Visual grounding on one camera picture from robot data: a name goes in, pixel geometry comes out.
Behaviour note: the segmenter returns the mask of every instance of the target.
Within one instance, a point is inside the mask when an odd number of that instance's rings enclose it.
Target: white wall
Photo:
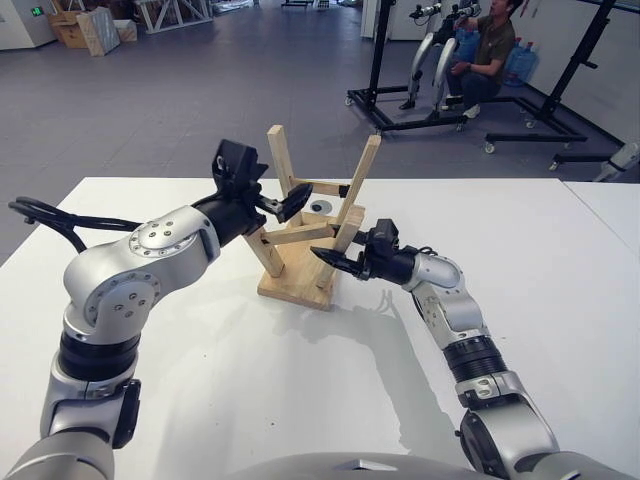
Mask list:
[[[533,7],[540,1],[532,18]],[[531,85],[550,94],[598,7],[576,0],[531,0],[512,18],[517,36],[537,45],[540,63]],[[591,61],[581,66],[562,103],[625,142],[640,138],[640,15],[613,10]]]

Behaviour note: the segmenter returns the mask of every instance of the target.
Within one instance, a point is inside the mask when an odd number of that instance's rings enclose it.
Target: black metal stand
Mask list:
[[[549,167],[552,172],[564,163],[602,163],[611,159],[611,155],[587,155],[580,153],[563,154],[557,153],[553,157],[553,163]]]
[[[380,108],[376,106],[378,95],[384,93],[398,93],[409,91],[408,85],[398,87],[380,87],[378,88],[378,80],[380,79],[380,67],[382,65],[382,53],[384,51],[384,43],[387,38],[387,25],[389,23],[389,12],[395,0],[382,0],[380,5],[380,16],[378,17],[378,29],[376,31],[376,43],[373,52],[373,63],[371,65],[371,78],[369,79],[369,88],[361,90],[347,91],[347,99],[345,103],[352,103],[358,107],[362,113],[376,126],[379,132],[389,130],[410,130],[414,128],[435,127],[440,125],[457,125],[458,131],[462,130],[463,125],[467,122],[467,117],[463,115],[457,116],[441,116],[440,112],[434,110],[424,120],[412,122],[394,122]]]
[[[285,0],[281,7],[304,7],[305,9],[313,4],[313,0]]]
[[[571,57],[571,61],[565,68],[564,73],[556,83],[556,86],[547,97],[542,107],[537,107],[530,100],[523,97],[496,97],[488,103],[495,102],[511,102],[520,106],[533,117],[526,123],[527,128],[533,128],[537,121],[543,122],[551,128],[555,134],[540,135],[536,133],[530,134],[508,134],[508,133],[488,133],[485,136],[485,151],[493,153],[495,151],[496,142],[557,142],[570,144],[572,142],[586,142],[585,135],[576,132],[566,123],[561,122],[554,117],[554,113],[562,101],[562,94],[569,86],[573,76],[577,72],[580,65],[596,69],[598,65],[589,61],[589,57],[593,53],[593,49],[598,44],[600,37],[604,33],[605,28],[609,24],[608,15],[614,7],[616,0],[604,0],[598,8],[598,11],[591,21],[582,41],[575,53]]]

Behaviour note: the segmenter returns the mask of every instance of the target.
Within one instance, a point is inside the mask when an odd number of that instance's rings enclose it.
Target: man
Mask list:
[[[523,0],[491,0],[489,16],[465,18],[461,27],[477,28],[480,41],[474,63],[457,62],[447,72],[449,95],[464,102],[464,116],[476,118],[480,102],[491,100],[502,84],[504,65],[516,40],[510,17]]]

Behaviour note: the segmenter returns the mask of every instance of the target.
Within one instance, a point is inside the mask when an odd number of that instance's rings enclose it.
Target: cardboard box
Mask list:
[[[108,8],[98,7],[77,17],[92,57],[102,57],[120,45],[118,31]]]
[[[138,41],[138,29],[133,20],[114,20],[113,24],[116,26],[121,42]]]
[[[68,48],[87,48],[77,16],[83,13],[80,10],[70,12],[60,12],[54,15],[47,15],[49,26],[59,42],[64,43]]]
[[[88,48],[78,25],[58,25],[57,27],[62,36],[62,42],[67,48]]]

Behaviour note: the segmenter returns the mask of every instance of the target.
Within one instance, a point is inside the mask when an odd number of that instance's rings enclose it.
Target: metal frame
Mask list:
[[[376,106],[378,95],[385,93],[408,92],[408,85],[396,87],[378,87],[380,79],[380,68],[382,66],[382,54],[384,52],[384,43],[387,38],[387,26],[389,23],[389,13],[391,6],[395,0],[382,0],[380,5],[380,15],[378,17],[378,28],[376,30],[376,41],[373,52],[373,63],[371,65],[371,77],[369,79],[369,88],[361,90],[348,90],[346,105],[352,103],[364,113],[373,123],[378,132],[387,132],[390,130],[411,130],[414,128],[436,127],[440,125],[457,125],[458,130],[462,130],[463,125],[467,122],[464,115],[441,116],[440,111],[434,110],[424,120],[410,122],[394,122],[380,108]]]
[[[306,9],[309,5],[313,5],[314,1],[315,0],[285,0],[285,2],[282,3],[280,6],[281,7],[304,7]]]
[[[136,4],[140,6],[140,10],[142,11],[142,16],[144,17],[144,21],[147,25],[147,33],[159,33],[166,32],[167,30],[175,30],[176,28],[188,27],[191,25],[198,25],[200,23],[211,22],[213,19],[209,16],[209,10],[207,9],[207,4],[205,0],[198,0],[200,5],[200,9],[202,11],[198,11],[196,7],[194,7],[188,0],[163,0],[162,8],[160,9],[160,14],[158,15],[158,19],[154,24],[151,21],[151,17],[149,16],[149,11],[147,10],[147,3],[150,3],[154,0],[136,0]],[[182,20],[182,15],[180,14],[180,5],[182,3],[185,7],[187,7],[191,13],[193,13],[196,18],[199,20],[194,20],[190,22],[184,22]],[[176,25],[171,25],[168,27],[163,27],[162,22],[164,21],[164,17],[167,15],[167,10],[169,7],[173,8],[173,11],[176,14],[176,19],[178,23]]]
[[[602,37],[605,28],[609,24],[609,13],[613,9],[616,0],[604,0],[598,8],[589,28],[585,32],[584,36],[575,53],[571,57],[571,60],[565,68],[562,76],[556,83],[553,92],[549,95],[542,107],[536,106],[529,99],[524,97],[496,97],[493,100],[489,100],[487,103],[515,103],[520,108],[528,112],[533,118],[527,120],[527,128],[533,128],[536,122],[541,121],[549,128],[551,128],[555,134],[541,135],[537,133],[529,134],[508,134],[508,133],[487,133],[485,136],[485,152],[493,153],[495,151],[496,142],[555,142],[564,143],[569,145],[573,142],[586,142],[587,137],[568,126],[566,123],[558,120],[554,113],[556,109],[561,105],[562,94],[569,86],[569,83],[573,79],[580,65],[585,65],[589,68],[596,69],[598,65],[589,61],[589,57],[593,53],[593,49],[598,44],[598,41]]]

